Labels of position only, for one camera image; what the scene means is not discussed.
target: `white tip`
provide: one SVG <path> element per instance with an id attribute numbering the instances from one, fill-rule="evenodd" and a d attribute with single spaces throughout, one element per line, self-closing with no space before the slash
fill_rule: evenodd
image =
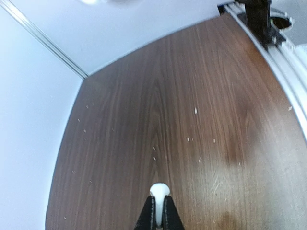
<path id="1" fill-rule="evenodd" d="M 164 183 L 156 183 L 150 188 L 150 195 L 155 198 L 155 218 L 157 227 L 162 226 L 163 203 L 165 196 L 170 194 L 169 187 Z"/>

